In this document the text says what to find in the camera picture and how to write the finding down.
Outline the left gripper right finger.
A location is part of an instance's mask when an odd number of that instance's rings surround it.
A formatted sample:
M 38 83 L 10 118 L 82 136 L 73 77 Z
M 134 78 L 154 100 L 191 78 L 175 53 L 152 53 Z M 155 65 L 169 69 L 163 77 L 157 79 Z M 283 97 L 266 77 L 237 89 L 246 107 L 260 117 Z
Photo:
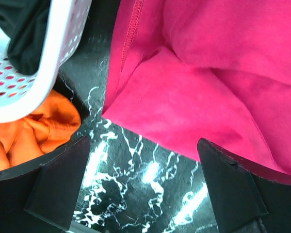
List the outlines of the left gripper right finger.
M 221 233 L 291 233 L 291 175 L 201 138 L 197 150 Z

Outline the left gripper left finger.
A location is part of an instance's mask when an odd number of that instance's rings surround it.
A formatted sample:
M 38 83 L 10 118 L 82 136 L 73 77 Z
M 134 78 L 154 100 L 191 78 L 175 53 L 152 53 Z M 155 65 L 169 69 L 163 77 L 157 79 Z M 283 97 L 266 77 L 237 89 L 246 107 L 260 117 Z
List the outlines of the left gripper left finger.
M 0 233 L 68 231 L 89 151 L 83 136 L 0 171 Z

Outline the magenta pink towel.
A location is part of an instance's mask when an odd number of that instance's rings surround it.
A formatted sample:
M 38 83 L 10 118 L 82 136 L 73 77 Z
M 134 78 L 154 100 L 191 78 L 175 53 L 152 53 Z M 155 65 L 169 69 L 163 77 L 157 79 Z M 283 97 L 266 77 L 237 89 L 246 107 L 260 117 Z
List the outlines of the magenta pink towel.
M 291 175 L 291 0 L 121 1 L 102 116 Z

